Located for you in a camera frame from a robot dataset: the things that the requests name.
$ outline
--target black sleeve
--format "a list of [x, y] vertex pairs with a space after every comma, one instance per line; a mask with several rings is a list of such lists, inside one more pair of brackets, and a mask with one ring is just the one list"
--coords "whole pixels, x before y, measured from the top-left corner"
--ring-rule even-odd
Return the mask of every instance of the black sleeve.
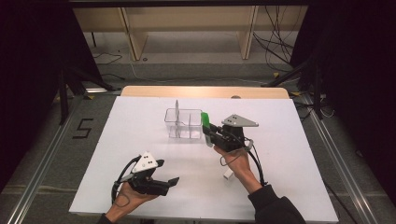
[[100, 217], [99, 221], [96, 224], [113, 224], [108, 218], [106, 217], [106, 214], [103, 213], [102, 216]]
[[248, 195], [256, 210], [256, 223], [301, 224], [305, 223], [297, 208], [286, 198], [278, 198], [271, 185]]

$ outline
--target gray floor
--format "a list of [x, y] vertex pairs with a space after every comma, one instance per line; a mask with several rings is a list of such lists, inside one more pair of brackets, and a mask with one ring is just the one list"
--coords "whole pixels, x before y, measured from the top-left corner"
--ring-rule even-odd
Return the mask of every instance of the gray floor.
[[[153, 34], [148, 39], [142, 57], [146, 60], [134, 63], [130, 63], [128, 49], [125, 48], [122, 35], [98, 34], [97, 48], [92, 46], [89, 35], [87, 35], [87, 41], [92, 47], [94, 55], [100, 52], [109, 52], [122, 56], [112, 64], [102, 63], [111, 62], [118, 56], [103, 55], [104, 57], [96, 59], [100, 63], [98, 67], [102, 74], [125, 78], [122, 80], [111, 75], [104, 76], [105, 82], [116, 87], [127, 85], [259, 87], [260, 84], [273, 80], [273, 73], [277, 72], [267, 66], [268, 64], [264, 60], [264, 51], [256, 44], [253, 44], [250, 59], [241, 60], [236, 39], [233, 34], [229, 33]], [[273, 58], [271, 63], [274, 63], [278, 68], [289, 69], [285, 64], [281, 64]], [[295, 83], [296, 81], [292, 80], [281, 87], [289, 91], [296, 91]], [[96, 86], [86, 83], [86, 87]], [[22, 223], [95, 223], [97, 220], [98, 217], [80, 217], [68, 213], [68, 207], [73, 201], [79, 182], [90, 162], [116, 98], [115, 94], [107, 93], [88, 95], [93, 97], [84, 97], [76, 108], [64, 140], [60, 144]], [[302, 102], [303, 97], [296, 97], [294, 100]], [[79, 102], [79, 98], [70, 100], [71, 105], [76, 105], [77, 102]], [[326, 111], [331, 112], [332, 109], [326, 108]], [[304, 108], [299, 109], [298, 112], [301, 117], [308, 113]], [[92, 131], [88, 138], [74, 139], [73, 136], [81, 135], [81, 132], [77, 131], [81, 119], [92, 119], [85, 122], [92, 128]], [[0, 194], [0, 223], [7, 223], [13, 207], [29, 184], [58, 130], [59, 120], [60, 103], [54, 99], [47, 122], [43, 124], [34, 146], [26, 153], [8, 185]], [[364, 158], [356, 154], [356, 148], [336, 113], [331, 118], [325, 117], [324, 123], [373, 209], [378, 223], [396, 223], [394, 205], [375, 180]], [[302, 120], [302, 124], [323, 180], [332, 187], [358, 223], [362, 223], [313, 120], [308, 117]], [[340, 223], [353, 223], [334, 195], [330, 192], [329, 195]], [[125, 218], [120, 223], [139, 223], [139, 221]], [[157, 223], [192, 223], [192, 221], [157, 220]]]

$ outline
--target electrical cord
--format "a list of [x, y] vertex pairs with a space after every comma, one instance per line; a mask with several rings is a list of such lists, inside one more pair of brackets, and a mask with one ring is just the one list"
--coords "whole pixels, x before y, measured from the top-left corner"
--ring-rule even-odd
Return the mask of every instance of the electrical cord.
[[96, 56], [94, 56], [93, 58], [99, 58], [100, 56], [102, 56], [102, 55], [110, 55], [110, 56], [115, 56], [115, 57], [118, 57], [117, 59], [115, 59], [115, 60], [113, 60], [113, 61], [111, 61], [111, 62], [109, 62], [109, 63], [104, 63], [104, 64], [111, 64], [111, 63], [114, 63], [114, 62], [116, 62], [116, 61], [118, 61], [119, 59], [121, 59], [122, 58], [122, 55], [119, 55], [119, 54], [111, 54], [111, 53], [107, 53], [107, 52], [103, 52], [103, 53], [100, 53], [99, 55], [96, 55]]
[[104, 77], [104, 76], [113, 76], [113, 77], [117, 77], [117, 78], [119, 78], [121, 80], [125, 80], [126, 79], [125, 77], [119, 77], [119, 76], [111, 74], [111, 73], [102, 74], [102, 77]]
[[346, 210], [346, 213], [349, 215], [349, 217], [352, 219], [352, 221], [356, 224], [358, 224], [358, 221], [352, 216], [350, 211], [347, 209], [346, 205], [341, 201], [341, 199], [338, 197], [338, 195], [334, 192], [334, 190], [330, 187], [330, 185], [324, 180], [323, 183], [326, 186], [326, 188], [332, 192], [332, 195], [334, 195], [335, 199], [341, 204], [341, 206]]
[[[323, 103], [323, 99], [324, 98], [322, 98], [321, 100], [320, 100], [320, 112], [322, 113], [322, 115], [323, 116], [325, 116], [325, 117], [327, 117], [327, 118], [331, 118], [333, 115], [334, 115], [334, 110], [332, 111], [332, 113], [328, 113], [328, 112], [326, 112], [324, 109], [323, 109], [323, 107], [326, 107], [326, 106], [328, 106], [327, 104], [325, 104], [325, 103]], [[304, 104], [304, 103], [300, 103], [300, 102], [295, 102], [295, 101], [293, 101], [294, 102], [294, 104], [296, 105], [296, 109], [297, 110], [300, 110], [300, 109], [302, 109], [302, 108], [306, 108], [306, 109], [309, 109], [308, 110], [308, 113], [304, 116], [304, 117], [300, 117], [300, 119], [301, 119], [301, 122], [303, 122], [305, 119], [307, 119], [310, 115], [311, 115], [311, 112], [312, 112], [312, 110], [314, 109], [313, 107], [314, 107], [314, 105], [313, 104]]]
[[[289, 71], [285, 71], [285, 70], [278, 69], [278, 68], [276, 68], [273, 64], [271, 64], [271, 56], [274, 55], [274, 56], [276, 56], [277, 58], [281, 58], [279, 55], [277, 55], [277, 54], [274, 52], [274, 50], [275, 50], [276, 48], [281, 47], [281, 48], [282, 48], [282, 52], [283, 52], [283, 56], [284, 56], [284, 58], [282, 58], [281, 61], [282, 61], [282, 62], [285, 62], [285, 61], [286, 61], [287, 64], [290, 64], [290, 63], [289, 63], [289, 60], [288, 60], [288, 58], [291, 57], [291, 54], [290, 54], [290, 52], [288, 51], [288, 48], [290, 47], [290, 45], [286, 44], [286, 43], [285, 43], [285, 40], [286, 40], [286, 39], [291, 35], [291, 33], [294, 31], [294, 29], [295, 29], [295, 27], [296, 27], [296, 25], [297, 25], [297, 22], [298, 22], [298, 20], [300, 19], [301, 11], [302, 11], [303, 6], [300, 6], [300, 10], [299, 10], [299, 13], [298, 13], [298, 16], [297, 16], [297, 20], [296, 20], [296, 22], [293, 24], [293, 26], [292, 26], [292, 28], [291, 28], [291, 31], [285, 36], [285, 38], [282, 38], [281, 35], [280, 35], [280, 25], [281, 25], [281, 23], [282, 23], [282, 21], [283, 21], [285, 12], [286, 12], [286, 10], [287, 10], [288, 7], [285, 7], [285, 8], [284, 8], [280, 20], [279, 20], [280, 6], [277, 6], [277, 7], [276, 7], [276, 19], [275, 19], [275, 20], [273, 20], [273, 18], [271, 17], [271, 15], [270, 15], [270, 13], [269, 13], [269, 11], [268, 11], [268, 8], [267, 8], [267, 7], [264, 7], [264, 8], [265, 8], [265, 11], [266, 11], [266, 13], [267, 13], [267, 16], [268, 16], [268, 18], [270, 19], [270, 22], [271, 22], [272, 27], [273, 27], [273, 31], [272, 31], [272, 33], [271, 33], [270, 40], [264, 40], [264, 39], [262, 39], [262, 38], [259, 38], [259, 37], [257, 36], [257, 34], [255, 34], [255, 33], [253, 33], [253, 36], [256, 38], [256, 40], [257, 40], [258, 43], [262, 46], [262, 48], [265, 49], [265, 62], [267, 63], [267, 65], [268, 65], [270, 68], [274, 69], [274, 70], [279, 70], [279, 71], [283, 71], [283, 72], [289, 72]], [[276, 38], [276, 39], [278, 40], [278, 43], [277, 43], [277, 46], [275, 46], [273, 49], [270, 49], [270, 48], [269, 48], [270, 43], [276, 43], [275, 41], [272, 41], [272, 38], [273, 38], [273, 37]], [[261, 42], [261, 40], [267, 42], [267, 45], [265, 46], [265, 45]]]
[[127, 164], [127, 165], [125, 166], [125, 168], [122, 170], [122, 172], [121, 172], [119, 178], [118, 178], [116, 181], [114, 181], [114, 185], [113, 185], [113, 187], [111, 188], [111, 203], [114, 203], [114, 201], [116, 200], [117, 192], [118, 192], [119, 186], [120, 186], [120, 184], [121, 184], [122, 177], [123, 177], [123, 175], [125, 174], [126, 170], [131, 166], [132, 163], [138, 162], [138, 161], [140, 160], [141, 157], [142, 157], [142, 156], [138, 156], [138, 157], [132, 159], [130, 162], [128, 162], [128, 164]]
[[253, 153], [251, 153], [251, 151], [249, 151], [248, 154], [251, 157], [251, 159], [253, 159], [254, 162], [256, 163], [257, 169], [259, 170], [260, 184], [264, 187], [265, 185], [267, 185], [267, 182], [264, 181], [264, 175], [262, 174], [262, 164], [260, 163], [259, 155], [257, 154], [257, 150], [254, 147], [254, 145], [253, 145], [253, 148], [254, 148], [257, 159], [254, 157], [254, 155], [253, 155]]

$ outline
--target clear plastic container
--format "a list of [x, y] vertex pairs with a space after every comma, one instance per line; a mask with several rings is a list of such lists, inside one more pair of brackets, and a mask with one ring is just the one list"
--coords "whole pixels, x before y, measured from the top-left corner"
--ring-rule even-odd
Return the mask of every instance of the clear plastic container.
[[201, 138], [201, 112], [202, 110], [199, 109], [167, 109], [165, 115], [165, 124], [169, 133], [169, 137]]

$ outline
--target white table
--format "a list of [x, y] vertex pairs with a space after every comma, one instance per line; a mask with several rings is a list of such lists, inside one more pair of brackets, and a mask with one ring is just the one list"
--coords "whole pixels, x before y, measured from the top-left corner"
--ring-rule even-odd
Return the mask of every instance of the white table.
[[[176, 99], [179, 108], [207, 112], [216, 125], [232, 113], [259, 122], [259, 127], [244, 128], [244, 133], [255, 142], [265, 181], [278, 196], [287, 196], [307, 222], [338, 222], [294, 104], [288, 99], [118, 97], [71, 213], [105, 213], [113, 181], [129, 160], [147, 150], [155, 159], [165, 160], [154, 179], [179, 176], [180, 180], [167, 196], [143, 204], [130, 216], [254, 220], [248, 193], [237, 179], [222, 177], [227, 168], [220, 166], [219, 154], [206, 146], [204, 137], [168, 137], [163, 119]], [[258, 177], [256, 166], [250, 163]]]

